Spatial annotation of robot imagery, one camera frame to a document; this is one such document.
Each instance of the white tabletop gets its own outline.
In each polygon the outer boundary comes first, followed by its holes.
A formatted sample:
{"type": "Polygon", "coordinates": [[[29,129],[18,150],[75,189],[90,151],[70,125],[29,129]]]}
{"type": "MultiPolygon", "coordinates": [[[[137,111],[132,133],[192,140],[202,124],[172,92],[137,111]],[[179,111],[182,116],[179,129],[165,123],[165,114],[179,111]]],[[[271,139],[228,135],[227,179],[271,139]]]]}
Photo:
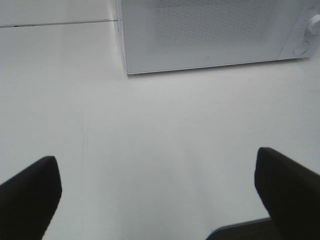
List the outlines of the white tabletop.
{"type": "Polygon", "coordinates": [[[44,240],[204,240],[267,217],[260,146],[320,173],[320,51],[127,77],[106,22],[2,28],[0,56],[0,182],[60,168],[44,240]]]}

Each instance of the white wall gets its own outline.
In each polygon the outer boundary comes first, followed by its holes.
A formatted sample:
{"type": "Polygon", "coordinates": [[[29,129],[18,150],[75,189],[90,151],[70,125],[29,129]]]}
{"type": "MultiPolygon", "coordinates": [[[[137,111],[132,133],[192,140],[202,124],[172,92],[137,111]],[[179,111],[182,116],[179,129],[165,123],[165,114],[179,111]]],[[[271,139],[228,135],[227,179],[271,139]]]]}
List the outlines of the white wall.
{"type": "Polygon", "coordinates": [[[111,19],[113,0],[1,0],[0,26],[111,19]]]}
{"type": "Polygon", "coordinates": [[[111,22],[0,37],[0,182],[57,157],[63,194],[45,240],[204,240],[266,217],[260,146],[320,173],[319,51],[128,78],[111,22]]]}

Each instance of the microwave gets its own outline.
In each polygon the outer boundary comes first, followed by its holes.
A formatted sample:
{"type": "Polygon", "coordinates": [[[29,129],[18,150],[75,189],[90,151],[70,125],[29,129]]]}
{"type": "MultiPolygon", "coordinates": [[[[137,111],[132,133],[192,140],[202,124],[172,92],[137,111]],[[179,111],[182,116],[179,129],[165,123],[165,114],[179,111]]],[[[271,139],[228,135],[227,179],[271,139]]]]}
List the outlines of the microwave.
{"type": "Polygon", "coordinates": [[[311,57],[320,0],[116,0],[128,74],[311,57]]]}

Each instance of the microwave control knob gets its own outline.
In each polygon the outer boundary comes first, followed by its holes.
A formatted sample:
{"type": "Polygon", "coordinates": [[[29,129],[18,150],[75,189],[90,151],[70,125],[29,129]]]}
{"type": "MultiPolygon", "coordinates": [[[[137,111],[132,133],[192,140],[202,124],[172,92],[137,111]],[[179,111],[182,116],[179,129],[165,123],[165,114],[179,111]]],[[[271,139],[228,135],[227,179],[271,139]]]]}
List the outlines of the microwave control knob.
{"type": "Polygon", "coordinates": [[[320,34],[320,14],[312,17],[307,26],[310,33],[314,35],[320,34]]]}

